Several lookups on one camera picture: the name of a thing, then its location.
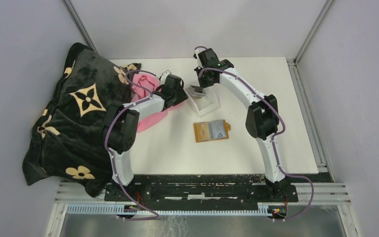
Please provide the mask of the gold vip card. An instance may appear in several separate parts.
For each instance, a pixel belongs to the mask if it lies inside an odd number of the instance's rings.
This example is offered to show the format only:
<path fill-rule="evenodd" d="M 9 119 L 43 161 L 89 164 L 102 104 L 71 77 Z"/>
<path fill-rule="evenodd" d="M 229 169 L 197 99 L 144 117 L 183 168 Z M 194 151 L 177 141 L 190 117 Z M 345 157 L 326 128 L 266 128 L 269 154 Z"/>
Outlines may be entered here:
<path fill-rule="evenodd" d="M 207 122 L 197 123 L 195 125 L 198 141 L 207 141 L 211 138 L 209 132 L 209 125 Z"/>

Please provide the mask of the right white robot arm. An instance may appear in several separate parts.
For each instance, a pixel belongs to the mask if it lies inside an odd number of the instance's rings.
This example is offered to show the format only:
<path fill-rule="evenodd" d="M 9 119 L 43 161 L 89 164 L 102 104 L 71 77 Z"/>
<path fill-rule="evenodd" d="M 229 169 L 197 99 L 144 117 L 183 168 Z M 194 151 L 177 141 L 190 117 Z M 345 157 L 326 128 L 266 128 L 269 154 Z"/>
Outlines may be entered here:
<path fill-rule="evenodd" d="M 202 88 L 221 84 L 246 107 L 245 127 L 257 141 L 265 166 L 265 195 L 271 201 L 279 201 L 285 196 L 290 183 L 281 170 L 276 136 L 281 134 L 279 124 L 283 124 L 278 113 L 277 99 L 265 95 L 249 84 L 227 59 L 220 60 L 212 48 L 197 46 L 193 50 L 197 60 L 195 71 Z"/>

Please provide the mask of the silver credit card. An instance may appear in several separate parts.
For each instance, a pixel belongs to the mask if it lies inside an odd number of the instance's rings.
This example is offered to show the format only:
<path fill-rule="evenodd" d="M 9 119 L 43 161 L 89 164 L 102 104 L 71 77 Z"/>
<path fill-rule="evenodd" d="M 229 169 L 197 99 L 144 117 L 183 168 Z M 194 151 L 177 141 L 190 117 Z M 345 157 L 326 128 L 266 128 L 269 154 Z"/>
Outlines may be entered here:
<path fill-rule="evenodd" d="M 211 139 L 222 139 L 227 137 L 226 127 L 223 120 L 215 120 L 209 123 Z"/>

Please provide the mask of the yellow leather card holder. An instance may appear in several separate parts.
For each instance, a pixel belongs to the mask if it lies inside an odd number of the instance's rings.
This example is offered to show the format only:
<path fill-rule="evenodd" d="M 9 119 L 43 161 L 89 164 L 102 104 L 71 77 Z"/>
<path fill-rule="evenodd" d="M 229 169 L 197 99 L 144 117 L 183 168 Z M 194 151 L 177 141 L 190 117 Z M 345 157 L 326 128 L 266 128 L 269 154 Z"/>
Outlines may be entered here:
<path fill-rule="evenodd" d="M 196 122 L 193 124 L 195 141 L 197 143 L 225 140 L 229 138 L 231 125 L 224 119 Z"/>

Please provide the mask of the white plastic tray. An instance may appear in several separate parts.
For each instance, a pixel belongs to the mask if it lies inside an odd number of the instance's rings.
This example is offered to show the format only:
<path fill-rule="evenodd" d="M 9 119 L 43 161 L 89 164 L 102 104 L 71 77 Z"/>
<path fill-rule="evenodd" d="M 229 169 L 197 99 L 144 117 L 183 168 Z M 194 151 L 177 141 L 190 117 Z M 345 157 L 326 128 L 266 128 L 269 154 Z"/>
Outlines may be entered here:
<path fill-rule="evenodd" d="M 203 89 L 206 95 L 202 98 L 196 98 L 191 97 L 185 88 L 185 92 L 188 95 L 189 104 L 199 117 L 205 116 L 220 108 L 220 100 L 218 95 L 214 92 L 214 90 L 210 88 Z"/>

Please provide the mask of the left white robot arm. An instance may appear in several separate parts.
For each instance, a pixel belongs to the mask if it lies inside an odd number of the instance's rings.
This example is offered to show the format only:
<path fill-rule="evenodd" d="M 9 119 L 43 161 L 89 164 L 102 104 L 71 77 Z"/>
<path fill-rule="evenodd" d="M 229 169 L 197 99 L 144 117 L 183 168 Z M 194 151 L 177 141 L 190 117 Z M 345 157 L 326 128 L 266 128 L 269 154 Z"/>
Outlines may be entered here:
<path fill-rule="evenodd" d="M 130 149 L 137 135 L 141 120 L 175 107 L 188 99 L 184 81 L 169 74 L 160 89 L 149 96 L 132 103 L 112 105 L 103 121 L 102 138 L 110 156 L 113 180 L 119 184 L 117 195 L 125 201 L 131 200 L 136 193 L 130 184 L 134 178 L 131 167 Z"/>

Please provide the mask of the stack of credit cards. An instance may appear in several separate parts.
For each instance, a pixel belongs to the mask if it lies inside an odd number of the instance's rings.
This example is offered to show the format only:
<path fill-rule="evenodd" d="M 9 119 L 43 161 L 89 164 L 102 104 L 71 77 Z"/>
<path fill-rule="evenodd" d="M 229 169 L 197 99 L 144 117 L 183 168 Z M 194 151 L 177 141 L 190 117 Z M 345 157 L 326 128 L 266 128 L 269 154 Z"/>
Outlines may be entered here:
<path fill-rule="evenodd" d="M 190 85 L 186 88 L 186 91 L 191 97 L 202 98 L 206 95 L 204 89 L 196 85 Z"/>

